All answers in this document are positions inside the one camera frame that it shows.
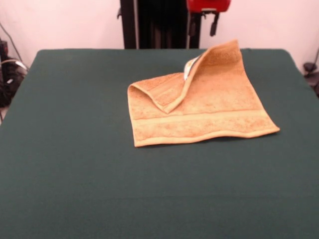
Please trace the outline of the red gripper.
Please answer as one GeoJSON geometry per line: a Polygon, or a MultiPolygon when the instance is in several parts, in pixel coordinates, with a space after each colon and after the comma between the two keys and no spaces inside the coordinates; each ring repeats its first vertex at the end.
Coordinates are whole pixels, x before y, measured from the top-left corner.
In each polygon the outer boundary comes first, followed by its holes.
{"type": "Polygon", "coordinates": [[[210,36],[215,36],[219,21],[220,12],[226,12],[231,4],[231,0],[186,0],[188,13],[188,35],[196,36],[197,13],[214,11],[214,21],[211,25],[210,36]]]}

